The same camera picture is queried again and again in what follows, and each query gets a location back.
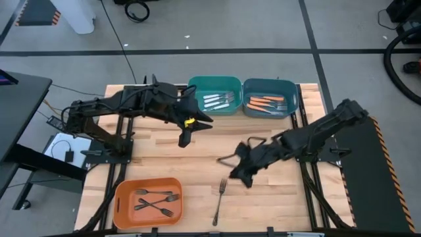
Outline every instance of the wooden table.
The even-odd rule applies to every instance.
[[[105,95],[111,96],[123,87],[109,85]],[[325,114],[318,85],[301,84],[301,89],[308,120],[313,122]],[[113,133],[117,118],[117,115],[102,116],[99,124]],[[134,121],[133,158],[127,168],[126,180],[171,176],[177,178],[184,189],[182,219],[173,226],[160,226],[159,232],[265,232],[268,226],[273,226],[275,231],[310,230],[303,180],[294,159],[278,161],[269,169],[259,171],[250,189],[239,180],[229,180],[222,197],[218,226],[212,225],[220,180],[231,171],[215,159],[232,154],[238,143],[250,136],[269,138],[292,128],[289,117],[255,119],[246,117],[242,111],[213,119],[213,129],[195,132],[186,148],[178,147],[180,129],[176,125],[153,118],[139,117]],[[339,169],[327,163],[319,163],[318,168],[325,198],[341,218],[353,226]],[[109,165],[99,165],[87,175],[75,229],[83,227],[102,202],[108,171]],[[316,198],[313,200],[321,226]],[[112,224],[112,211],[113,203],[107,228]],[[150,231],[151,228],[130,230]]]

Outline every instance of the floor mat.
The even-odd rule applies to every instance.
[[[27,0],[15,25],[55,26],[60,15],[50,0]]]

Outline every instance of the black table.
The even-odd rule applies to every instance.
[[[31,118],[41,105],[51,79],[10,73],[17,85],[0,86],[0,198],[19,168],[49,171],[76,180],[84,180],[86,170],[17,144]],[[13,209],[20,209],[28,195],[30,180],[22,189]]]

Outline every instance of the teal bin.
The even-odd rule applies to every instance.
[[[277,115],[271,115],[266,112],[257,111],[247,107],[250,102],[250,97],[284,97],[286,110]],[[243,85],[243,110],[244,114],[250,117],[283,119],[298,109],[298,90],[297,86],[288,80],[279,79],[247,79]],[[269,107],[261,107],[269,111],[277,111]]]
[[[189,81],[189,86],[196,85],[196,99],[200,110],[205,109],[205,95],[234,93],[234,100],[229,107],[215,111],[204,111],[208,115],[233,115],[242,103],[241,82],[233,76],[195,76]]]

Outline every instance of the concrete floor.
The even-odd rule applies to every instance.
[[[95,31],[75,34],[66,20],[57,26],[12,26],[0,55],[4,52],[96,51],[96,56],[2,57],[3,70],[44,76],[54,84],[91,93],[103,93],[107,84],[132,84],[133,77],[124,56],[104,51],[120,50],[105,12],[98,0],[86,0],[97,15]],[[6,26],[19,0],[0,0],[0,32]],[[310,49],[299,2],[296,0],[166,0],[148,3],[151,17],[135,24],[124,9],[104,0],[110,18],[127,50],[148,49]],[[390,0],[305,0],[314,38],[319,49],[383,49],[396,37],[394,31],[377,25],[377,12]],[[390,24],[383,15],[384,24]],[[403,193],[417,230],[421,229],[421,108],[393,86],[382,65],[382,55],[321,55],[322,68],[334,105],[349,97],[356,99],[382,128]],[[393,56],[399,66],[418,60],[419,55]],[[319,83],[310,53],[220,53],[129,55],[137,81],[155,73],[163,82],[186,83],[197,75],[233,75],[248,78],[288,79]],[[405,83],[421,94],[419,76],[403,76]],[[51,88],[47,100],[58,108],[90,96]],[[52,112],[41,105],[39,111]],[[55,130],[36,114],[20,143],[41,151]],[[20,171],[12,184],[26,181]],[[80,195],[34,186],[28,199],[33,207],[11,211],[19,187],[11,188],[0,200],[0,230],[4,236],[42,236],[73,229]]]

